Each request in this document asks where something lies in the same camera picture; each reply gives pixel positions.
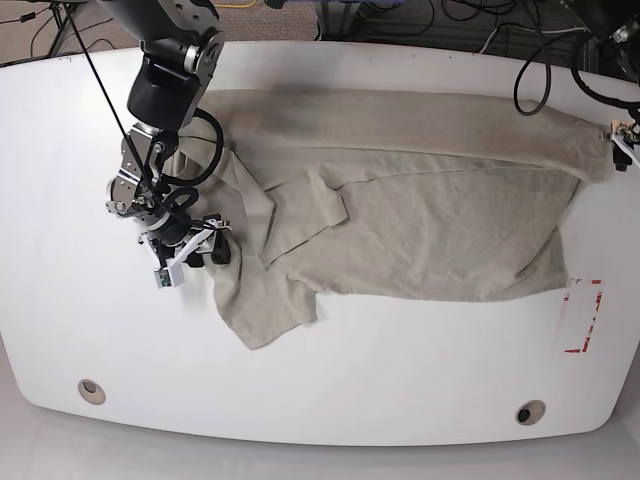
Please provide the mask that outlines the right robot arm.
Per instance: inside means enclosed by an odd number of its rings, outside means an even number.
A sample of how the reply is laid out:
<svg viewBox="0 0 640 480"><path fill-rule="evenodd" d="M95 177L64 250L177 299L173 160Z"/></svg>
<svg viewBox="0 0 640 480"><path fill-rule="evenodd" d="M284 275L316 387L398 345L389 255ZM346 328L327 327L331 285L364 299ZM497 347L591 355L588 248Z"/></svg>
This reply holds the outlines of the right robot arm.
<svg viewBox="0 0 640 480"><path fill-rule="evenodd" d="M102 7L133 37L143 53L127 108L134 126L124 134L122 162L107 189L106 207L133 219L139 241L155 260L161 288L184 281L183 265L201 268L204 257L226 263L230 251L219 215L192 218L198 186L218 166L224 147L219 122L198 104L224 45L220 17L209 1L104 1ZM178 152L179 132L192 120L215 133L215 150L201 173L181 179L164 170Z"/></svg>

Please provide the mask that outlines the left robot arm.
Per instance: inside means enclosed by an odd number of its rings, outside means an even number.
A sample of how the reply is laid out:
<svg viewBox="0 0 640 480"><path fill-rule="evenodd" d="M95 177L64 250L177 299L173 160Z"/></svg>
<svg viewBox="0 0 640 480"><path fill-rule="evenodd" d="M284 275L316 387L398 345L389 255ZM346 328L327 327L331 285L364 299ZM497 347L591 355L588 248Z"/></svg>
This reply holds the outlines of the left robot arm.
<svg viewBox="0 0 640 480"><path fill-rule="evenodd" d="M612 142L614 167L625 172L639 164L639 103L610 97L591 89L578 70L578 54L590 40L604 44L616 53L619 67L632 81L639 81L639 3L626 0L566 1L570 10L586 28L574 44L570 71L578 88L592 100L626 111L629 122L614 121L609 140Z"/></svg>

